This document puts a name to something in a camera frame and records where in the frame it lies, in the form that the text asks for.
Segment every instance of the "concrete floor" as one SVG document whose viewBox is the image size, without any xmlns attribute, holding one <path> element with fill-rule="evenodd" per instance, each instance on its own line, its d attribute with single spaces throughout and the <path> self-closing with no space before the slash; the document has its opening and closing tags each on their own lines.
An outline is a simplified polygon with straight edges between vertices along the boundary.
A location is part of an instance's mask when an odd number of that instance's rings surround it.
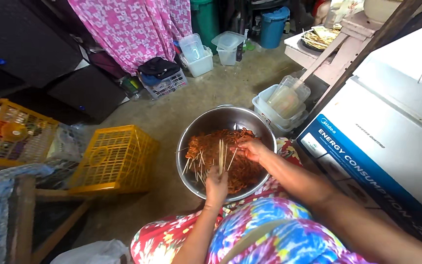
<svg viewBox="0 0 422 264">
<path fill-rule="evenodd" d="M 126 102 L 96 126 L 97 129 L 135 124 L 160 142 L 160 150 L 151 174 L 151 191 L 111 195 L 98 201 L 74 246 L 111 239 L 119 239 L 128 246 L 145 224 L 196 208 L 201 199 L 184 186 L 175 166 L 181 133 L 196 117 L 218 105 L 253 109 L 252 98 L 256 94 L 301 69 L 284 54 L 284 48 L 281 44 L 276 49 L 248 51 L 234 66 L 220 65 L 216 55 L 212 71 L 197 78 L 186 73 L 189 81 L 186 87 L 158 100 L 150 100 L 146 95 Z"/>
</svg>

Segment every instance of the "pink fabric with letters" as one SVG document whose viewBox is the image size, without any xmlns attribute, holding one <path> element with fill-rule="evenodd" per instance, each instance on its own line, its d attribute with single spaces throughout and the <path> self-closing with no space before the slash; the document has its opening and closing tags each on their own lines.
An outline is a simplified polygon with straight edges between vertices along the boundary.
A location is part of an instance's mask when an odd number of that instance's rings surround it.
<svg viewBox="0 0 422 264">
<path fill-rule="evenodd" d="M 131 75 L 146 61 L 173 61 L 172 40 L 192 33 L 189 0 L 68 0 L 93 38 Z"/>
</svg>

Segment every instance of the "hand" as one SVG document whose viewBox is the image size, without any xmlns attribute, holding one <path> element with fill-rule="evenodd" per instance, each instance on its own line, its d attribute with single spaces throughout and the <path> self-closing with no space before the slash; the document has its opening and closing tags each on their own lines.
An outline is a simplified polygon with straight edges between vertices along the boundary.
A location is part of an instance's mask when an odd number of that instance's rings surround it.
<svg viewBox="0 0 422 264">
<path fill-rule="evenodd" d="M 261 156 L 270 151 L 260 140 L 256 139 L 241 138 L 237 143 L 237 154 L 255 162 L 260 162 Z"/>
<path fill-rule="evenodd" d="M 206 202 L 204 206 L 219 209 L 227 196 L 227 171 L 219 175 L 219 166 L 211 166 L 206 179 Z"/>
</svg>

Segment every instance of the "white washing machine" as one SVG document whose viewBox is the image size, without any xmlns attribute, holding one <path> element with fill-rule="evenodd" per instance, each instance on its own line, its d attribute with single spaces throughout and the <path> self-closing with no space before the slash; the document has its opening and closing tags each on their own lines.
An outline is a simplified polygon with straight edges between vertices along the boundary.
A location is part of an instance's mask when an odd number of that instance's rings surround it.
<svg viewBox="0 0 422 264">
<path fill-rule="evenodd" d="M 297 142 L 346 195 L 422 241 L 422 29 L 372 52 Z"/>
</svg>

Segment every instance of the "metal bowl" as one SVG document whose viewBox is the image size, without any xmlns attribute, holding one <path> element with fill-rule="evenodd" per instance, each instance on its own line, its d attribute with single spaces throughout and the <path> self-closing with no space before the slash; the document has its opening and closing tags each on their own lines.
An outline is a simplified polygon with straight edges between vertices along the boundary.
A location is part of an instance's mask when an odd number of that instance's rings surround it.
<svg viewBox="0 0 422 264">
<path fill-rule="evenodd" d="M 203 184 L 195 181 L 195 174 L 191 171 L 188 171 L 183 175 L 181 174 L 187 163 L 187 159 L 185 158 L 187 150 L 184 148 L 188 147 L 188 141 L 191 136 L 196 136 L 200 133 L 207 135 L 221 129 L 242 129 L 243 127 L 252 130 L 256 137 L 262 139 L 263 144 L 265 144 L 268 149 L 272 149 L 276 153 L 277 146 L 273 132 L 257 114 L 247 108 L 231 105 L 219 106 L 200 115 L 185 129 L 177 146 L 177 170 L 179 171 L 180 178 L 185 186 L 195 195 L 198 195 L 202 199 L 206 199 L 206 189 Z M 258 183 L 249 185 L 235 194 L 228 194 L 226 202 L 237 201 L 251 195 L 266 182 L 268 177 L 268 172 L 263 169 L 258 176 Z"/>
</svg>

